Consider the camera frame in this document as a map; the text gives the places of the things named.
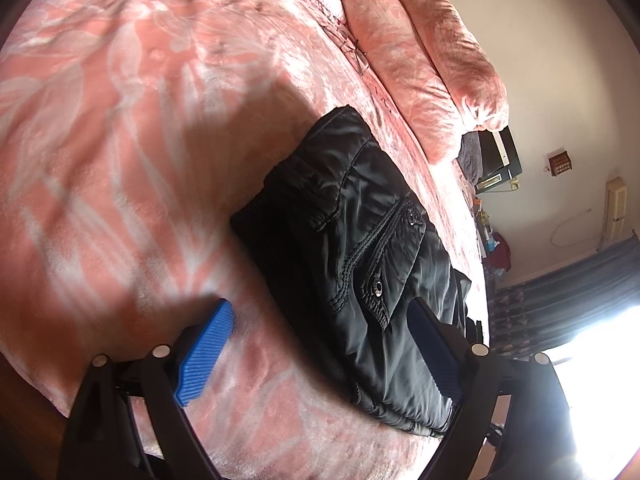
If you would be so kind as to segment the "dark bed headboard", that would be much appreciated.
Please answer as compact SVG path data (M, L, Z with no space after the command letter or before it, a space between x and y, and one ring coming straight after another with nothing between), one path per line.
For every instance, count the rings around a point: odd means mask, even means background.
M522 173L520 156L509 127L499 132L481 131L478 140L482 155L482 174L475 185L477 194L512 182Z

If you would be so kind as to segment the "wooden wall lamp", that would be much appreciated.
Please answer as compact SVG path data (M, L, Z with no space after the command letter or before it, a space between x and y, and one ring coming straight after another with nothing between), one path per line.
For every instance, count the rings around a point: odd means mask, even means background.
M552 177L557 177L573 168L567 150L556 151L548 156L548 167Z

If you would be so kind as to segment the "folded pink quilt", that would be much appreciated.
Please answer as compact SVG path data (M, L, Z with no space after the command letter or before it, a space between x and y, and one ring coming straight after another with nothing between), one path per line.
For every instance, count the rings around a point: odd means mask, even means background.
M506 85L449 0L342 0L347 25L432 165L509 123Z

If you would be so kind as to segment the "grey pillow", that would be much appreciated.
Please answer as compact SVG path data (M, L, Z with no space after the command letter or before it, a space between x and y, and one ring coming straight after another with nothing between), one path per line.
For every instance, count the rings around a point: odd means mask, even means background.
M483 175L482 148L480 134L477 131L471 131L462 136L457 162L465 179L472 185L477 185Z

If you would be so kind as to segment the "wall air conditioner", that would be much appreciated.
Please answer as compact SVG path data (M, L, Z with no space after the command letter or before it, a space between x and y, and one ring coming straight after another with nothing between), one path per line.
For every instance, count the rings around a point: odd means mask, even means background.
M626 219L627 185L621 177L606 184L604 240L614 242L623 233Z

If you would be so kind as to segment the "pink floral bed blanket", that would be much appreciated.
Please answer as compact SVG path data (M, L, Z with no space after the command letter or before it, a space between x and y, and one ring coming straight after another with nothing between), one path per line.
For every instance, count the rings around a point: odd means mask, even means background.
M358 110L480 278L454 164L432 166L306 0L32 0L1 51L1 408L62 422L91 359L144 356L231 301L188 415L231 479L413 479L436 448L337 396L229 226L322 115Z

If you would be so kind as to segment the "right bedside table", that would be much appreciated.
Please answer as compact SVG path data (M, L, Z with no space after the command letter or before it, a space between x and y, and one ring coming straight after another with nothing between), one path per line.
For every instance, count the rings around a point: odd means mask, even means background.
M492 232L489 216L484 211L482 201L478 197L473 200L473 212L485 273L495 278L499 272L490 257L497 248L498 242L495 240L494 232Z

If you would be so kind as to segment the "red clothes pile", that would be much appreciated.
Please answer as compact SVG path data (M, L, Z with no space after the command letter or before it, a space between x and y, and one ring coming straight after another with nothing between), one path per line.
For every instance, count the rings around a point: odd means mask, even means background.
M492 233L496 247L487 254L487 263L494 269L508 272L511 269L511 248L506 239L497 231Z

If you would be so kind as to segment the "dark patterned curtain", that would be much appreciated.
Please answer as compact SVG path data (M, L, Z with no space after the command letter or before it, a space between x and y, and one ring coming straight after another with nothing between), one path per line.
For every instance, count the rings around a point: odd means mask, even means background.
M567 344L581 330L639 304L639 237L530 281L488 301L490 348L510 359Z

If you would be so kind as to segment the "black padded pants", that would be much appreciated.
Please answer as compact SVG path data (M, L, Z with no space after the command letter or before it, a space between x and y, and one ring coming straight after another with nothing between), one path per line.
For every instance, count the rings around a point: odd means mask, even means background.
M414 298L462 327L471 283L351 106L321 117L230 221L312 362L363 413L443 434L451 403L407 324Z

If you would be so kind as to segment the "eyeglasses on bed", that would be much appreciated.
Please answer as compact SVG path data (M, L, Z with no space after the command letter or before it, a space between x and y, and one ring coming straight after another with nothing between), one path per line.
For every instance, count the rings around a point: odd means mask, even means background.
M349 37L344 38L340 49L359 75L367 73L370 63L366 55L358 48L356 42L353 42Z

